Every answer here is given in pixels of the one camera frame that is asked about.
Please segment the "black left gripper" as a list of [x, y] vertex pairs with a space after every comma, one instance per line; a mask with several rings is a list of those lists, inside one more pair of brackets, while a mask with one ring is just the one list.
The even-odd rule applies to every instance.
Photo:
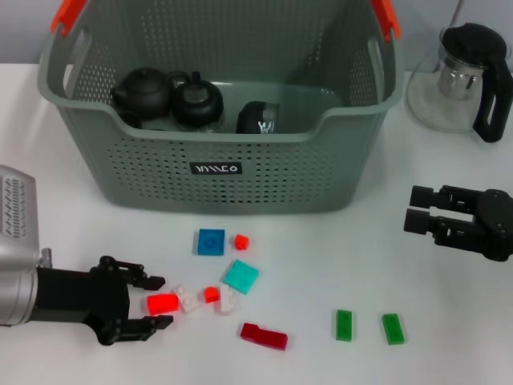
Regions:
[[84, 324], [103, 346], [147, 341], [173, 323], [171, 315], [128, 319], [127, 285], [157, 291], [166, 283], [163, 277], [148, 276], [141, 264], [102, 256], [88, 272], [39, 268], [37, 277], [35, 319]]

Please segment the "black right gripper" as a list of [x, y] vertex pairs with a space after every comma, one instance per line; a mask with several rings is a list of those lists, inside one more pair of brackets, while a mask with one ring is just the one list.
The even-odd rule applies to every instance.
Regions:
[[431, 233], [436, 245], [453, 249], [484, 248], [483, 256], [492, 261], [507, 261], [512, 255], [512, 198], [504, 191], [488, 189], [480, 192], [444, 185], [435, 192], [432, 188], [414, 186], [410, 205], [456, 213], [475, 211], [475, 220], [480, 226], [407, 209], [403, 227], [407, 233]]

